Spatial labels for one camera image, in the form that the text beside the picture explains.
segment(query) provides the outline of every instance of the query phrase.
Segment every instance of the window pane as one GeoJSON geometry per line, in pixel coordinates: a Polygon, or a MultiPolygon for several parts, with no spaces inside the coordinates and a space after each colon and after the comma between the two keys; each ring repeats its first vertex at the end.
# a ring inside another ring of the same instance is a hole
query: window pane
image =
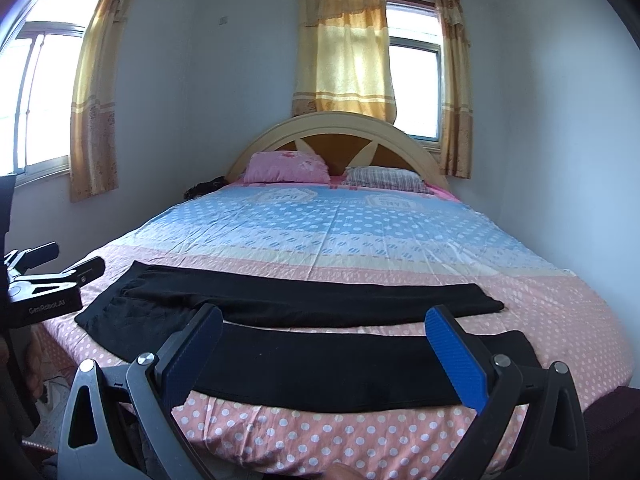
{"type": "Polygon", "coordinates": [[[13,40],[0,56],[0,174],[14,170],[15,109],[31,38],[13,40]]]}
{"type": "Polygon", "coordinates": [[[47,34],[33,77],[27,165],[68,155],[71,100],[82,38],[47,34]]]}
{"type": "Polygon", "coordinates": [[[27,15],[28,22],[63,22],[86,27],[98,0],[38,0],[27,15]]]}
{"type": "Polygon", "coordinates": [[[436,15],[427,9],[388,4],[386,20],[389,36],[442,44],[442,28],[436,15]]]}
{"type": "Polygon", "coordinates": [[[434,52],[392,45],[391,77],[398,117],[394,126],[406,134],[438,137],[438,56],[434,52]]]}

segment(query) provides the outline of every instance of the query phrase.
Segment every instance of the window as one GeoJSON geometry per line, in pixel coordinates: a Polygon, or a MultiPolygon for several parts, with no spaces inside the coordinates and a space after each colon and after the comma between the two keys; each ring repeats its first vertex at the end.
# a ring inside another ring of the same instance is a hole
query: window
{"type": "Polygon", "coordinates": [[[0,54],[0,174],[18,182],[68,168],[82,35],[98,0],[39,0],[0,54]]]}
{"type": "Polygon", "coordinates": [[[398,117],[395,126],[437,150],[440,141],[440,50],[442,30],[433,9],[389,3],[391,78],[398,117]]]}

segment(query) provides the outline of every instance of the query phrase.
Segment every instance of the pillow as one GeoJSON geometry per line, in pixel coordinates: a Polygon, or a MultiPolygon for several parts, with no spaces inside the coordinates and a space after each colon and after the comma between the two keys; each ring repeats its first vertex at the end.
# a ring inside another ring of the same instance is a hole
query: pillow
{"type": "Polygon", "coordinates": [[[343,185],[433,194],[433,191],[422,181],[420,175],[414,171],[381,168],[380,166],[347,168],[347,178],[344,180],[343,185]]]}
{"type": "Polygon", "coordinates": [[[257,152],[251,156],[244,182],[329,183],[329,170],[322,157],[305,152],[257,152]]]}

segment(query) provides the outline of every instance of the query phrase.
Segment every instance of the bed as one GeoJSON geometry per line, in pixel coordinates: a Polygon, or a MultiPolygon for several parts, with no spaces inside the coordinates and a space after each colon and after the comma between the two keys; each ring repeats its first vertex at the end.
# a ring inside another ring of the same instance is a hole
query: bed
{"type": "MultiPolygon", "coordinates": [[[[571,368],[583,409],[628,384],[632,355],[605,302],[569,270],[557,269],[447,192],[446,179],[415,141],[389,124],[345,113],[294,118],[253,142],[231,167],[236,181],[252,153],[297,149],[321,155],[332,174],[375,164],[416,171],[436,195],[330,184],[231,184],[176,205],[89,254],[104,276],[82,289],[87,306],[138,260],[295,280],[385,285],[478,283],[505,304],[461,318],[475,334],[523,331],[543,367],[571,368]]],[[[120,361],[62,316],[44,324],[61,369],[87,357],[120,361]]],[[[331,329],[380,336],[424,334],[420,324],[331,329]]],[[[274,363],[286,367],[287,363],[274,363]]],[[[260,380],[264,370],[247,370],[260,380]]],[[[292,370],[313,374],[313,368],[292,370]]],[[[386,372],[390,381],[394,371],[386,372]]],[[[318,381],[330,378],[317,377],[318,381]]],[[[526,407],[516,409],[490,465],[506,462],[526,407]]],[[[173,411],[201,452],[261,472],[308,476],[340,461],[367,479],[431,478],[474,418],[462,406],[381,413],[306,413],[248,406],[192,392],[173,411]]]]}

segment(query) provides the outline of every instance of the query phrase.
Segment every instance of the blue textured pad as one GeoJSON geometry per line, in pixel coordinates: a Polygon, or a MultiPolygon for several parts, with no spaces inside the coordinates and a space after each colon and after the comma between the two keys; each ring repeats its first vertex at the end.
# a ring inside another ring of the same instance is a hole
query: blue textured pad
{"type": "Polygon", "coordinates": [[[462,404],[479,414],[489,400],[486,375],[440,308],[430,308],[424,317],[427,339],[462,404]]]}
{"type": "Polygon", "coordinates": [[[222,313],[204,305],[188,325],[174,335],[186,338],[162,374],[161,402],[167,410],[184,404],[204,365],[222,335],[222,313]]]}

